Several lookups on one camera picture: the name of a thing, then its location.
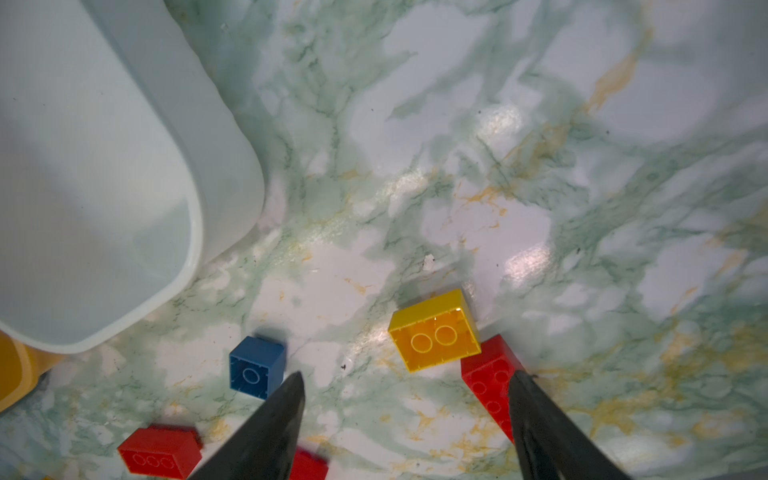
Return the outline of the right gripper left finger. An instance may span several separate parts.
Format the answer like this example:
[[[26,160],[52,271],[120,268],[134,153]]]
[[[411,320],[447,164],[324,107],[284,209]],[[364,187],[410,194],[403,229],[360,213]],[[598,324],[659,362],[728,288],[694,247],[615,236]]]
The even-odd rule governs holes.
[[[304,407],[303,376],[295,372],[190,479],[287,479]]]

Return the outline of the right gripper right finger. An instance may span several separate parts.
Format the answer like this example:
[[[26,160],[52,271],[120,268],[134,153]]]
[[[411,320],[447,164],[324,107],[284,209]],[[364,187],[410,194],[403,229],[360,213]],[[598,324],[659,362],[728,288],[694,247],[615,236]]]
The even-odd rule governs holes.
[[[626,479],[528,373],[509,382],[509,409],[515,449],[525,480]]]

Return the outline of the small blue lego brick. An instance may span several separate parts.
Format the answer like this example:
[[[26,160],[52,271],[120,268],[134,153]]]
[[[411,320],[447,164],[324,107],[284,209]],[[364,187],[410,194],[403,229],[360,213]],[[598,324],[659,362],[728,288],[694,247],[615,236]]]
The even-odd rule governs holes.
[[[230,388],[266,400],[283,382],[286,349],[264,337],[245,337],[229,354]]]

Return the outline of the yellow lego brick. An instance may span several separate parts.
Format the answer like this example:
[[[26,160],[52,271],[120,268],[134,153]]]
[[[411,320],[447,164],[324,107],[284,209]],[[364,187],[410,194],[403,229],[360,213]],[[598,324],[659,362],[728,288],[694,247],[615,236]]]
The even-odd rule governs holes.
[[[388,333],[410,373],[481,352],[476,324],[461,289],[396,311]]]

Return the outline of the yellow plastic bin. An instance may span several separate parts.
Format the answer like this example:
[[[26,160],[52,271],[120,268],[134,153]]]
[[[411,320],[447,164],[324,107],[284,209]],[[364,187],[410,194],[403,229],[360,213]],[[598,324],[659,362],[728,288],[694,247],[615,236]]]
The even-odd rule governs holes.
[[[29,394],[40,377],[62,361],[64,355],[42,351],[0,334],[0,411]]]

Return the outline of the white plastic bin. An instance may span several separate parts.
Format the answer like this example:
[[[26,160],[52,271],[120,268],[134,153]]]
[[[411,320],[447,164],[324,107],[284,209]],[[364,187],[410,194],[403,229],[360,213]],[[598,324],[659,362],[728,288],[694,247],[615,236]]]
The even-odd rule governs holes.
[[[91,349],[256,224],[256,153],[161,1],[1,5],[1,328]]]

